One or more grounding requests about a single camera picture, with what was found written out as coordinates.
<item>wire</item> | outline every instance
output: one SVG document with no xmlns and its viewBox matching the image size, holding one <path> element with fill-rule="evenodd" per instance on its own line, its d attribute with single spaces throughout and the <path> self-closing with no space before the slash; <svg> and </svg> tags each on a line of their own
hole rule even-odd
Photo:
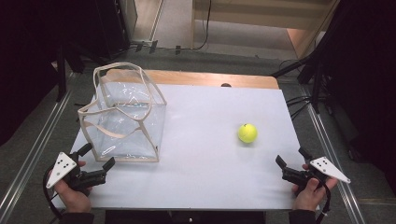
<svg viewBox="0 0 396 224">
<path fill-rule="evenodd" d="M 207 34 L 207 29 L 205 28 L 205 20 L 202 20 L 202 28 L 205 31 L 205 34 Z M 207 51 L 209 49 L 209 43 L 206 42 L 206 49 L 205 51 Z"/>
<path fill-rule="evenodd" d="M 294 97 L 294 98 L 289 99 L 288 101 L 286 101 L 286 103 L 289 103 L 289 102 L 291 102 L 291 101 L 293 101 L 293 100 L 305 98 L 305 97 L 310 97 L 310 96 L 307 96 L 307 95 L 305 95 L 305 96 L 297 96 L 297 97 Z"/>
<path fill-rule="evenodd" d="M 301 98 L 301 100 L 295 101 L 295 102 L 292 102 L 291 100 L 288 100 L 287 101 L 287 106 L 290 107 L 292 105 L 297 105 L 297 104 L 299 104 L 299 103 L 301 103 L 303 101 L 309 101 L 309 102 L 312 101 L 312 97 L 311 96 L 296 97 L 295 100 L 300 99 L 300 98 Z"/>
<path fill-rule="evenodd" d="M 55 165 L 55 163 L 53 163 L 53 164 L 46 170 L 46 172 L 44 173 L 42 185 L 43 185 L 44 196 L 46 197 L 47 202 L 49 203 L 49 208 L 50 208 L 50 210 L 52 211 L 52 213 L 53 213 L 57 218 L 62 219 L 62 213 L 58 211 L 58 209 L 55 207 L 55 205 L 53 205 L 52 199 L 51 199 L 51 197 L 49 196 L 49 193 L 48 193 L 48 190 L 47 190 L 47 187 L 46 187 L 46 186 L 47 186 L 47 178 L 48 178 L 48 176 L 49 176 L 50 171 L 53 169 L 53 166 L 54 166 L 54 165 Z"/>
<path fill-rule="evenodd" d="M 207 38 L 209 37 L 209 21 L 210 21 L 210 12 L 211 12 L 211 10 L 212 10 L 212 0 L 209 1 L 209 9 L 207 10 L 205 41 L 200 47 L 192 49 L 192 50 L 200 50 L 207 42 Z"/>
<path fill-rule="evenodd" d="M 327 216 L 327 212 L 330 211 L 330 200 L 331 200 L 331 198 L 332 198 L 332 193 L 330 192 L 329 187 L 327 187 L 325 181 L 320 180 L 320 179 L 319 179 L 316 175 L 314 175 L 312 172 L 310 172 L 309 174 L 311 174 L 315 179 L 317 179 L 317 180 L 319 181 L 319 183 L 322 185 L 322 187 L 326 189 L 326 198 L 327 198 L 327 200 L 326 200 L 326 203 L 325 203 L 324 206 L 323 206 L 322 212 L 320 213 L 320 215 L 318 216 L 317 221 L 316 221 L 316 223 L 319 224 L 319 223 L 322 221 L 322 219 L 323 219 L 325 216 Z"/>
<path fill-rule="evenodd" d="M 58 220 L 58 217 L 54 217 L 54 218 L 49 222 L 49 224 L 55 223 L 56 220 Z"/>
<path fill-rule="evenodd" d="M 298 62 L 298 63 L 300 63 L 300 66 L 302 66 L 303 64 L 301 63 L 301 61 L 300 60 L 297 60 L 297 59 L 288 59 L 288 60 L 285 60 L 285 61 L 283 61 L 280 65 L 279 65 L 279 67 L 278 67 L 278 71 L 280 71 L 280 69 L 281 69 L 281 67 L 282 67 L 282 64 L 283 63 L 285 63 L 285 62 L 291 62 L 291 61 L 295 61 L 295 62 Z"/>
<path fill-rule="evenodd" d="M 56 193 L 55 195 L 52 196 L 52 198 L 50 198 L 51 200 L 56 198 L 56 196 L 58 196 L 58 193 Z"/>
<path fill-rule="evenodd" d="M 311 102 L 305 103 L 300 109 L 298 109 L 296 112 L 290 115 L 291 120 L 294 120 L 300 113 L 303 111 L 308 105 L 310 105 Z"/>
</svg>

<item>hand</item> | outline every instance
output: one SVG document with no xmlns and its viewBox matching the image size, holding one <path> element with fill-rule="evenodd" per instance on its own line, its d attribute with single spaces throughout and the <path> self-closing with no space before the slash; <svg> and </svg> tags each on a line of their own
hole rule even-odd
<svg viewBox="0 0 396 224">
<path fill-rule="evenodd" d="M 79 161 L 79 166 L 84 166 L 85 161 Z M 70 189 L 63 180 L 60 180 L 54 186 L 55 191 L 58 192 L 68 213 L 89 213 L 91 212 L 91 201 L 85 194 Z"/>
<path fill-rule="evenodd" d="M 308 165 L 304 164 L 303 168 L 307 170 Z M 337 185 L 337 183 L 338 180 L 336 178 L 330 177 L 326 181 L 326 186 L 329 189 L 332 189 L 334 188 L 334 186 Z M 294 205 L 292 209 L 315 211 L 319 203 L 322 201 L 323 197 L 326 195 L 326 189 L 324 187 L 317 189 L 318 184 L 319 181 L 317 179 L 315 178 L 309 179 L 305 189 L 299 193 L 296 200 L 294 201 Z M 293 186 L 292 188 L 294 192 L 297 189 L 298 189 L 297 185 Z"/>
</svg>

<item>transparent plastic box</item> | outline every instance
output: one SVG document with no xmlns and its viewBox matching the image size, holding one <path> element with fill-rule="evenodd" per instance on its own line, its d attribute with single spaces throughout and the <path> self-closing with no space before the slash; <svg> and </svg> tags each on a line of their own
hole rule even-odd
<svg viewBox="0 0 396 224">
<path fill-rule="evenodd" d="M 132 63 L 113 63 L 93 71 L 93 85 L 78 116 L 96 160 L 159 161 L 166 101 L 153 80 Z"/>
</svg>

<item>yellow ball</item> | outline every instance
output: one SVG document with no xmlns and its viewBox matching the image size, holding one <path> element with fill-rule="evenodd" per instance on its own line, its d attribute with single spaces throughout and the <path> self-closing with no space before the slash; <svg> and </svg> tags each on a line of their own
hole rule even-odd
<svg viewBox="0 0 396 224">
<path fill-rule="evenodd" d="M 239 128 L 238 137 L 244 143 L 251 143 L 257 138 L 257 129 L 253 124 L 244 124 Z"/>
</svg>

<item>white tabletop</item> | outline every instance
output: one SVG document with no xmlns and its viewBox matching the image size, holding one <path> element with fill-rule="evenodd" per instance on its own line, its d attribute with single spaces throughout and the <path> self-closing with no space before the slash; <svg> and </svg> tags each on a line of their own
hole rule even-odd
<svg viewBox="0 0 396 224">
<path fill-rule="evenodd" d="M 282 179 L 304 163 L 281 90 L 159 85 L 168 103 L 160 162 L 118 162 L 90 195 L 92 207 L 166 210 L 291 209 L 292 184 Z M 244 123 L 259 132 L 244 144 Z M 86 140 L 78 133 L 72 151 Z M 86 171 L 102 169 L 91 152 Z M 54 204 L 64 207 L 56 198 Z"/>
</svg>

